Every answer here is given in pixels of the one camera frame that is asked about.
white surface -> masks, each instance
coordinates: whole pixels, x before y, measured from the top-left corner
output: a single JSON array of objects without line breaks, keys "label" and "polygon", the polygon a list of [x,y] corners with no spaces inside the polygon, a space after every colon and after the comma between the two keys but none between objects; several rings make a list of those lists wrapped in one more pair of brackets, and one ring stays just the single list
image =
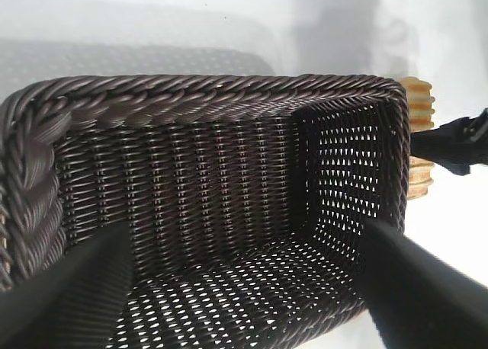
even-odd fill
[{"label": "white surface", "polygon": [[[486,0],[0,0],[0,98],[82,73],[409,74],[439,124],[488,105],[486,18]],[[407,235],[488,285],[488,168],[433,176]],[[382,345],[364,314],[301,348],[319,347]]]}]

